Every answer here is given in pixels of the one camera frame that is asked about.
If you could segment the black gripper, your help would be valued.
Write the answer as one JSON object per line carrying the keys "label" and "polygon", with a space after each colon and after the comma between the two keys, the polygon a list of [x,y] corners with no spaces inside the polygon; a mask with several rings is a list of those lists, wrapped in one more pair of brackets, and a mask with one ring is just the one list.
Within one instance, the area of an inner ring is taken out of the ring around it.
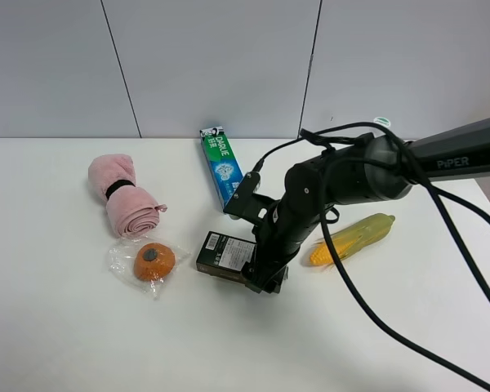
{"label": "black gripper", "polygon": [[256,293],[280,292],[288,264],[319,224],[319,210],[314,198],[295,207],[282,198],[275,200],[267,212],[261,211],[262,224],[252,229],[256,240],[254,257],[242,269],[247,288]]}

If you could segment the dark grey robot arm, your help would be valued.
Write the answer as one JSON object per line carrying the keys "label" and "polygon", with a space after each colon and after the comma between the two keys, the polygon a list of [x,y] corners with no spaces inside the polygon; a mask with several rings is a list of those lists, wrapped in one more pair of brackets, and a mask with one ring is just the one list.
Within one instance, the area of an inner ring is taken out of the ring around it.
{"label": "dark grey robot arm", "polygon": [[241,217],[253,223],[256,254],[242,270],[254,292],[275,292],[287,264],[319,224],[319,214],[337,205],[403,198],[424,179],[490,175],[490,118],[404,142],[380,124],[354,123],[382,131],[342,138],[335,149],[333,130],[301,130],[301,140],[324,148],[285,175],[285,192],[272,200],[248,190]]}

